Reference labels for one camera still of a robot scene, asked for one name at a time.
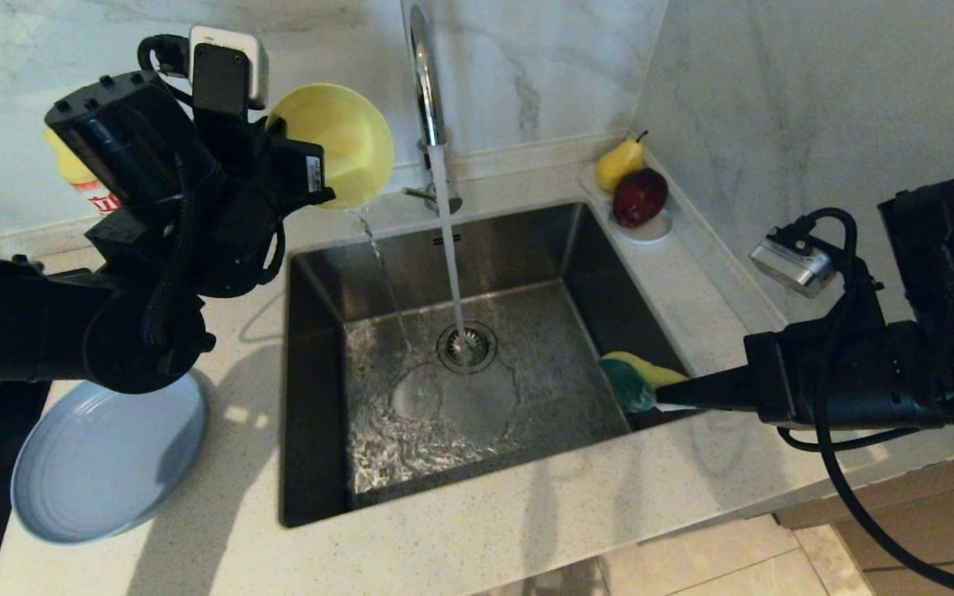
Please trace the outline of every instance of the yellow pear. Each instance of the yellow pear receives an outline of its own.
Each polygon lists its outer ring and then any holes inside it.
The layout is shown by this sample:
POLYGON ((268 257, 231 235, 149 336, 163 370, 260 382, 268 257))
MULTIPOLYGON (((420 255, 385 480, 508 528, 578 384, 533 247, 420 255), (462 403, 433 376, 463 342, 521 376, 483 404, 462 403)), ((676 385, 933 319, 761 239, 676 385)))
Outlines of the yellow pear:
POLYGON ((639 141, 647 136, 647 132, 643 131, 635 139, 624 139, 624 142, 607 152, 598 163, 595 163, 595 181, 598 182, 600 189, 613 193, 613 189, 617 188, 617 182, 620 182, 621 178, 646 167, 646 163, 643 163, 643 144, 639 141))

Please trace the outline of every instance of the blue plate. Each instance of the blue plate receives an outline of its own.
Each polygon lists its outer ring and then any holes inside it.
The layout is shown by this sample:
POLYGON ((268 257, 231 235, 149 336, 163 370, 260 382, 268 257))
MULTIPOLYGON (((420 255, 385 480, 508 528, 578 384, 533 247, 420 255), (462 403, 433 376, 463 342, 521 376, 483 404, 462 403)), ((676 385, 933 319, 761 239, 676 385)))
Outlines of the blue plate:
POLYGON ((205 400, 190 374, 139 396, 82 382, 24 441, 10 487, 18 520, 56 544, 134 528, 193 463, 205 418, 205 400))

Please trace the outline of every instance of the stainless steel sink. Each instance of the stainless steel sink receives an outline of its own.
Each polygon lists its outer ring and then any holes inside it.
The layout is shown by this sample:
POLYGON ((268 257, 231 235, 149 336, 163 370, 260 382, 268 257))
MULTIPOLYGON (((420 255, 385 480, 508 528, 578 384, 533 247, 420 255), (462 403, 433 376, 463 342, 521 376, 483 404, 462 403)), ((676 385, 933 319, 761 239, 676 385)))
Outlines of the stainless steel sink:
POLYGON ((599 370, 614 350, 682 364, 585 204, 454 235, 466 348, 439 230, 379 240, 381 262, 368 243, 291 258, 283 525, 685 415, 622 416, 599 370))

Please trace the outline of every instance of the faucet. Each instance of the faucet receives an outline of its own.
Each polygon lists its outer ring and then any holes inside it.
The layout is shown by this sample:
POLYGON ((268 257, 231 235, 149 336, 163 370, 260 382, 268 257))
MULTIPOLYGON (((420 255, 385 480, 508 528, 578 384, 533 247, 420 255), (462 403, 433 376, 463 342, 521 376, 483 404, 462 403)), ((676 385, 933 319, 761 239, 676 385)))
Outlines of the faucet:
MULTIPOLYGON (((432 181, 428 147, 446 146, 447 138, 440 110, 440 86, 436 82, 436 58, 432 53, 429 19, 425 0, 401 0, 400 7, 404 14, 404 34, 407 36, 408 55, 412 65, 414 98, 417 99, 417 111, 422 120, 422 138, 417 146, 422 151, 429 180, 424 190, 405 188, 404 193, 423 199, 428 209, 437 211, 436 186, 432 181)), ((450 196, 448 206, 454 214, 462 207, 462 199, 451 184, 451 171, 448 171, 447 175, 447 192, 450 196)))

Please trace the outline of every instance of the yellow bowl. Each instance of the yellow bowl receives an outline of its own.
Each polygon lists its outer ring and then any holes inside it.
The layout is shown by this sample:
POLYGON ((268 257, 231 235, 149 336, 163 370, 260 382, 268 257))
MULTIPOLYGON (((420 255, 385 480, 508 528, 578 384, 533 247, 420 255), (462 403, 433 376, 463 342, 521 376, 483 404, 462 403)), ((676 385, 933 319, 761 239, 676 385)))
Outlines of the yellow bowl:
POLYGON ((306 84, 277 103, 268 126, 278 118, 287 124, 287 138, 325 151, 326 185, 337 199, 319 207, 355 209, 382 192, 395 162, 393 131, 363 95, 340 84, 306 84))

